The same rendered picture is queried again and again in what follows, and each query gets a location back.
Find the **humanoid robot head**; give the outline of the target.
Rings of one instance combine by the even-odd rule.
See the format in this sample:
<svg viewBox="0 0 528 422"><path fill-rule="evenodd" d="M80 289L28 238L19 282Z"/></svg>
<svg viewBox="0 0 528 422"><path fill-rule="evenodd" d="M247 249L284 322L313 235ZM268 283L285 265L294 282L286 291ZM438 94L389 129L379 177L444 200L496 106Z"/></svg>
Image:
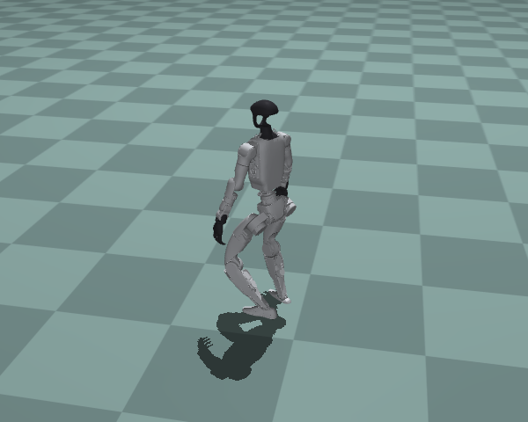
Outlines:
<svg viewBox="0 0 528 422"><path fill-rule="evenodd" d="M260 132L262 133L260 138L263 140L267 139L268 141L279 137L272 131L271 125L267 124L266 122L266 119L269 117L269 115L274 115L279 112L275 103L269 100L260 100L252 104L250 109L253 114L253 124L256 128L260 128ZM257 124L256 120L258 115L262 115L263 117L259 125Z"/></svg>

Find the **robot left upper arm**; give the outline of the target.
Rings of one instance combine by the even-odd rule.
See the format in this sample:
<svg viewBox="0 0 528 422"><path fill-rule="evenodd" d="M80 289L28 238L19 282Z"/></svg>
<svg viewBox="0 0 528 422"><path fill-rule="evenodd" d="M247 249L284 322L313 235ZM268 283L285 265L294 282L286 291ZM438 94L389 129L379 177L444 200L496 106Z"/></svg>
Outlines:
<svg viewBox="0 0 528 422"><path fill-rule="evenodd" d="M258 143L246 142L238 148L238 160L235 167L235 188L240 191L244 188L244 181L251 161L256 157Z"/></svg>

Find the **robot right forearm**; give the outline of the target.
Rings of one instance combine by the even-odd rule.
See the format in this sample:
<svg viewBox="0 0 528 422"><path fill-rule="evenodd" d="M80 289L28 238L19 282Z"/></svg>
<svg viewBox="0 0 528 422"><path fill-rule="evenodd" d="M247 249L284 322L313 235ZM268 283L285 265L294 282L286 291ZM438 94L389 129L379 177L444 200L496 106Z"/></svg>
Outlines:
<svg viewBox="0 0 528 422"><path fill-rule="evenodd" d="M292 165L289 167L289 169L287 170L284 170L284 173L283 173L283 176L282 176L282 183L281 183L281 187L286 187L286 184L287 182L289 181L289 178L290 178L290 173L291 173L291 170L292 170Z"/></svg>

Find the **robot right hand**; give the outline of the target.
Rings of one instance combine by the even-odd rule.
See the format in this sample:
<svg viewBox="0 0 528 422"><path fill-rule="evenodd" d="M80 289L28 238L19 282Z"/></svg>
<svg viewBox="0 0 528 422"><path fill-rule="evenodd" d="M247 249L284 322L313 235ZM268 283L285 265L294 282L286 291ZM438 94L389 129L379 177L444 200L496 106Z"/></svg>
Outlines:
<svg viewBox="0 0 528 422"><path fill-rule="evenodd" d="M288 184L289 184L289 181L287 182L286 184L286 187L277 187L274 191L276 192L276 196L281 196L281 195L284 195L284 196L287 196L288 195L288 191L287 191L287 188L288 188Z"/></svg>

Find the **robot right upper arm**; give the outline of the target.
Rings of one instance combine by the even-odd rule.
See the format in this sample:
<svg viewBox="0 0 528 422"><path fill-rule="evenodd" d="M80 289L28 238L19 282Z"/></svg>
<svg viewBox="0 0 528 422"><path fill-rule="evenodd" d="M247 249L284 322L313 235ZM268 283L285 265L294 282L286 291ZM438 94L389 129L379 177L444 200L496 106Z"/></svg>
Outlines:
<svg viewBox="0 0 528 422"><path fill-rule="evenodd" d="M287 135L283 132L278 132L278 133L282 134L284 141L285 141L284 170L287 170L293 163L292 155L291 155L291 148L290 148L291 137L290 135Z"/></svg>

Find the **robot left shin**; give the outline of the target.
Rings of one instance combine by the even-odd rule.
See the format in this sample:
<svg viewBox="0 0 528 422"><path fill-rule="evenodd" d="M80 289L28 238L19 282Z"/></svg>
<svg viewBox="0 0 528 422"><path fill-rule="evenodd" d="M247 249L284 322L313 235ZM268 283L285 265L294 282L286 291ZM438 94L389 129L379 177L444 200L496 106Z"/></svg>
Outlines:
<svg viewBox="0 0 528 422"><path fill-rule="evenodd" d="M237 263L230 261L225 265L224 272L244 295L249 297L258 307L261 306L264 310L268 310L268 302L261 295L252 275L246 269L241 271Z"/></svg>

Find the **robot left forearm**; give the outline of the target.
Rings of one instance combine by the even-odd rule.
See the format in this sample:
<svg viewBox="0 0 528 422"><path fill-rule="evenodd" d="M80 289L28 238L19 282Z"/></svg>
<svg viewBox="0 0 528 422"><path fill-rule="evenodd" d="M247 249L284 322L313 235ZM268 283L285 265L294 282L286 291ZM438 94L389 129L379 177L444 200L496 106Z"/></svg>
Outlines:
<svg viewBox="0 0 528 422"><path fill-rule="evenodd" d="M224 193L224 198L222 200L222 203L220 204L219 210L216 212L216 218L219 221L221 221L222 215L227 215L228 219L233 203L238 197L238 195L234 192L235 184L236 183L234 178L230 178L228 180L226 191Z"/></svg>

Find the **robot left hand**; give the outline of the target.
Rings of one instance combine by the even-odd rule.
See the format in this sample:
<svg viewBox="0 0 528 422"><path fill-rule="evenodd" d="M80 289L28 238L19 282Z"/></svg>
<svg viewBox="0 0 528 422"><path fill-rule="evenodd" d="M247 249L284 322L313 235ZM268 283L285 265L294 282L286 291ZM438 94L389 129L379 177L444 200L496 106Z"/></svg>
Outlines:
<svg viewBox="0 0 528 422"><path fill-rule="evenodd" d="M223 225L226 224L226 220L227 220L227 215L222 215L221 221L219 221L216 218L216 222L213 227L213 230L214 230L213 236L216 239L216 241L222 245L225 245L225 243L222 242L222 234L223 234Z"/></svg>

